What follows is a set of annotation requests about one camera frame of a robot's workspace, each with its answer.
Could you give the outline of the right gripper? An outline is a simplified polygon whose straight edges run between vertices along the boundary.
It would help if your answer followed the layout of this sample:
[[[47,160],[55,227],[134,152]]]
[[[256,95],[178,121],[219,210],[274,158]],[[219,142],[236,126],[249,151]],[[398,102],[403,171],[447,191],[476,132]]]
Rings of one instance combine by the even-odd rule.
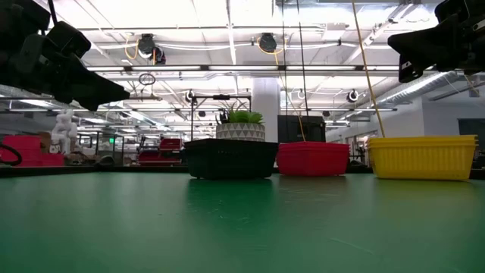
[[[459,67],[465,75],[485,71],[485,14],[470,17],[463,28],[454,14],[435,27],[396,34],[387,42],[400,54],[400,83],[418,79],[429,66],[438,71]]]

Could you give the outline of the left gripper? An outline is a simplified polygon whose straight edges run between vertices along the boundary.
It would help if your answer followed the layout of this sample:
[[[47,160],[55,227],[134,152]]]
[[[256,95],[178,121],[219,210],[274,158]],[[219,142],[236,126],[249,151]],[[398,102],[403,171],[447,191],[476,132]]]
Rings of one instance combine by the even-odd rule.
[[[72,54],[64,54],[47,36],[29,35],[20,50],[0,51],[0,84],[78,102],[89,111],[128,99],[130,93],[95,72]]]

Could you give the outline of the yellow plastic basket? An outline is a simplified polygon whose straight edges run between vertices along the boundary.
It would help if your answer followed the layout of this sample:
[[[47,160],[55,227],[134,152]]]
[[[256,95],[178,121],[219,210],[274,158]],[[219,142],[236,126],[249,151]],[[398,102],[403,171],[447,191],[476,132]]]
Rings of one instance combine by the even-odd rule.
[[[475,139],[372,139],[370,145],[476,145]]]
[[[478,135],[445,135],[445,136],[394,136],[394,137],[372,137],[368,141],[407,141],[407,140],[477,140]]]
[[[474,146],[371,147],[371,165],[378,178],[467,180]]]

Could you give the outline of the red plastic basket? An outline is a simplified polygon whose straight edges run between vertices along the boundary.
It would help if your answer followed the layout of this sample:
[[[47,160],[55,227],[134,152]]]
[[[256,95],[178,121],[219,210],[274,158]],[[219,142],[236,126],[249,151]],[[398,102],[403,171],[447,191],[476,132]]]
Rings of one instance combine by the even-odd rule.
[[[332,142],[316,142],[316,141],[295,141],[295,142],[281,142],[279,145],[310,145],[310,146],[348,146],[347,143],[332,143]]]
[[[279,145],[280,149],[348,149],[349,146]]]
[[[348,159],[348,149],[281,149],[277,166],[288,176],[327,177],[344,174]]]

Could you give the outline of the black plastic basket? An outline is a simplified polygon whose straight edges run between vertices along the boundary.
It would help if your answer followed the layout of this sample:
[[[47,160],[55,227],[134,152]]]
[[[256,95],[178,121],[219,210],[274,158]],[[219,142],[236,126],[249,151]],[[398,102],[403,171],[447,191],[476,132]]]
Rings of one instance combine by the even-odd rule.
[[[270,177],[277,146],[185,146],[189,173],[207,180],[241,180]]]
[[[221,145],[221,146],[230,146],[230,145],[241,145],[241,146],[277,146],[278,143],[276,144],[273,144],[273,143],[244,143],[244,142],[203,142],[203,143],[196,143],[196,142],[192,142],[192,143],[185,143],[185,146],[189,147],[189,146],[204,146],[204,145],[209,145],[209,146],[217,146],[217,145]]]
[[[244,143],[273,143],[276,144],[277,142],[268,142],[268,141],[260,141],[260,140],[233,140],[233,139],[217,139],[217,138],[205,138],[205,139],[194,139],[189,140],[186,143],[203,143],[203,142],[244,142]]]

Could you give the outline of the white humanoid figure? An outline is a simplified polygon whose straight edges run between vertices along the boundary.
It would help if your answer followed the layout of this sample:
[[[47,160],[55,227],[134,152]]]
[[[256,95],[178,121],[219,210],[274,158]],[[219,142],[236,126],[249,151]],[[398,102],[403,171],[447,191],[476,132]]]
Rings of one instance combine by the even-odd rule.
[[[56,116],[56,124],[51,132],[51,154],[67,155],[71,152],[71,142],[77,136],[77,125],[72,121],[74,111],[62,110]]]

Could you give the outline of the red storage boxes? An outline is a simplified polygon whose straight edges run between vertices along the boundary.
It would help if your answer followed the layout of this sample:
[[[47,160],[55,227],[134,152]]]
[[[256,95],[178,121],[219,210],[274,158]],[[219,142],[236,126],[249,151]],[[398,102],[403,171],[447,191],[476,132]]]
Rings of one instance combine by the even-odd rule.
[[[62,154],[42,151],[40,136],[7,135],[2,144],[15,149],[22,157],[19,167],[61,167],[64,166]]]

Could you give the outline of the red tool cart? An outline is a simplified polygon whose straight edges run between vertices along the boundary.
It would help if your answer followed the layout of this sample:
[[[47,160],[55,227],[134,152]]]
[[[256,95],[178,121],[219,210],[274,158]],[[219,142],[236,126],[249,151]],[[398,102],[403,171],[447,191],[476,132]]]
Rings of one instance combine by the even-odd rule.
[[[181,139],[161,139],[158,146],[141,146],[137,161],[141,166],[175,166],[182,163]]]

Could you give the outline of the black cabinet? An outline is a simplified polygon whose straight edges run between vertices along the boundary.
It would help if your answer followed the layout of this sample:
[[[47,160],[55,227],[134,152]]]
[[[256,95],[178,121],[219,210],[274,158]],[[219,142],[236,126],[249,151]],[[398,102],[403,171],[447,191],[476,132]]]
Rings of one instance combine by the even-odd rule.
[[[299,117],[297,115],[279,115],[278,142],[294,143],[303,142],[326,142],[325,123],[322,117],[309,116]]]

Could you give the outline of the succulent in white pot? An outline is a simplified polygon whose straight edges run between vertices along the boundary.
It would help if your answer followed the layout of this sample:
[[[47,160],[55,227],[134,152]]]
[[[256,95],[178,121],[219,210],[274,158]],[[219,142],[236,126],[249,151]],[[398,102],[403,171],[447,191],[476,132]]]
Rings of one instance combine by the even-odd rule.
[[[224,108],[216,119],[216,138],[264,142],[265,126],[261,113],[240,110],[243,105],[223,103]]]

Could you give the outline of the white building column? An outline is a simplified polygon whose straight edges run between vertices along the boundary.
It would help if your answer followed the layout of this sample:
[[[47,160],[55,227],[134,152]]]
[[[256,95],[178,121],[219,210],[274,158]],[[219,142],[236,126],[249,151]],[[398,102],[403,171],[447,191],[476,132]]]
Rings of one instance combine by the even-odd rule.
[[[280,85],[277,78],[256,77],[253,79],[252,110],[262,114],[265,141],[277,143],[280,112]]]

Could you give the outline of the silver ventilation duct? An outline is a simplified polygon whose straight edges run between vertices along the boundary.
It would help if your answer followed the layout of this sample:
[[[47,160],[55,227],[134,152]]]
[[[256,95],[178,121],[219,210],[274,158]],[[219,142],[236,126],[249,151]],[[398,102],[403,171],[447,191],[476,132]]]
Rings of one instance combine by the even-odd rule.
[[[410,83],[403,83],[398,87],[391,89],[378,97],[376,103],[378,105],[404,101],[406,99],[412,99],[415,96],[433,91],[437,88],[446,86],[449,83],[454,83],[459,78],[459,75],[454,72],[440,72],[431,75],[421,77]]]

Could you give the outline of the black table frame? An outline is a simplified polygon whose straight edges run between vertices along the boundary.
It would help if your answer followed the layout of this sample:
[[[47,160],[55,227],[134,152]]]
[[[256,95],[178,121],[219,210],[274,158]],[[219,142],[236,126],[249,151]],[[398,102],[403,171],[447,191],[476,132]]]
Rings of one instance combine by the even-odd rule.
[[[64,166],[64,167],[0,167],[0,178],[34,177],[60,174],[114,173],[162,173],[188,174],[186,166],[178,167],[122,167],[122,166]]]

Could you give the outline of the black gantry frame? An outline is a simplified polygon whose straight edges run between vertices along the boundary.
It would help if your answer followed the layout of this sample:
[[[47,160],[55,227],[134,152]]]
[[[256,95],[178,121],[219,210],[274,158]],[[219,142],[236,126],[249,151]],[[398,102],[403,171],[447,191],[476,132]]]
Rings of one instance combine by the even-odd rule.
[[[197,107],[201,106],[207,99],[212,99],[216,101],[230,101],[231,99],[235,99],[236,102],[239,102],[239,106],[237,109],[240,107],[244,106],[245,104],[241,102],[241,99],[247,99],[249,103],[249,107],[246,109],[247,111],[251,112],[252,111],[252,96],[251,95],[227,95],[227,94],[216,94],[212,96],[196,96],[196,95],[191,95],[190,97],[190,140],[194,140],[194,114],[196,111],[196,108],[194,107],[194,100],[195,99],[201,99],[201,102],[197,104]]]

